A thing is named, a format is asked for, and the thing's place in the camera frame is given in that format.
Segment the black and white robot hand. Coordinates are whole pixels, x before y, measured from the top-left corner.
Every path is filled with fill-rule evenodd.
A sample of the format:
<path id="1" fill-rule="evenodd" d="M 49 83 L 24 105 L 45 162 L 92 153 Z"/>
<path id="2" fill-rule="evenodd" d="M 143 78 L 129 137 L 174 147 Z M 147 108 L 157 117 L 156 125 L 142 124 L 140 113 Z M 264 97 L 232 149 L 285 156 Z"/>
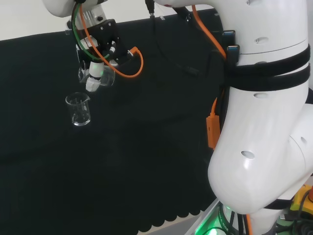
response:
<path id="1" fill-rule="evenodd" d="M 121 41 L 115 20 L 105 20 L 88 28 L 88 32 L 97 50 L 116 69 L 121 69 L 134 58 L 134 54 Z M 77 23 L 75 28 L 75 39 L 78 41 L 79 81 L 86 85 L 86 90 L 92 93 L 101 86 L 112 86 L 115 71 L 95 52 L 81 23 Z"/>

